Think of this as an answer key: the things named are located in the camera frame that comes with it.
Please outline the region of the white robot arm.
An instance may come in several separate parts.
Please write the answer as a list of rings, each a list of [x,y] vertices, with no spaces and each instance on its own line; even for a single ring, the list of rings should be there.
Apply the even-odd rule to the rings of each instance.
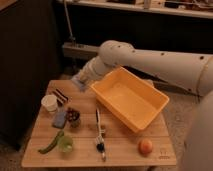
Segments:
[[[213,171],[213,54],[138,50],[108,40],[75,76],[81,87],[117,66],[129,66],[202,97],[185,140],[180,171]]]

